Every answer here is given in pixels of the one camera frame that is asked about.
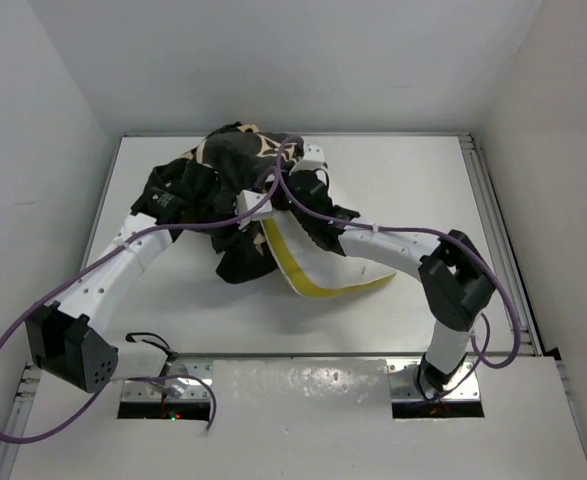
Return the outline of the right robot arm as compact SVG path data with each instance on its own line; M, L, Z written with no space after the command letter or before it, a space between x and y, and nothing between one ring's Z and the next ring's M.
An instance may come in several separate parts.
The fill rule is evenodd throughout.
M448 240L432 243L417 235L357 228L360 214L334 203L312 170L286 173L283 186L292 194L287 209L319 248L374 261L421 283L435 324L418 382L442 392L461 367L476 317L495 292L471 258L477 250L468 236L452 230Z

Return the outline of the white pillow with yellow edge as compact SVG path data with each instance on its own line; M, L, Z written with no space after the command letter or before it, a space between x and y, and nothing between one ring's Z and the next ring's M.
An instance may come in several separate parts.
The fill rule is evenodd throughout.
M362 258L347 258L318 246L293 214L282 188L270 199L273 216L261 221L270 253L293 290L308 298L331 298L378 289L396 270Z

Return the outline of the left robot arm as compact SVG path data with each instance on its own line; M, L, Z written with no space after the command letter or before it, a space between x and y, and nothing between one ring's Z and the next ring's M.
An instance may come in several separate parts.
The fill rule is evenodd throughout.
M149 184L95 268L37 308L26 320L37 366L87 393L109 381L159 376L171 352L147 342L112 344L109 321L129 289L180 235L178 223L203 224L236 214L235 195L218 173L195 161L176 179Z

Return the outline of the black pillowcase with beige flowers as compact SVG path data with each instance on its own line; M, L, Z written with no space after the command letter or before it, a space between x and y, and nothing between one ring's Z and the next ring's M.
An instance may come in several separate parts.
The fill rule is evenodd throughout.
M217 223L236 216L237 196L251 190L275 165L286 133L263 132L253 124L227 124L171 162L154 167L142 195L131 207L162 224ZM263 228L251 222L209 229L214 251L222 256L216 274L242 284L277 269Z

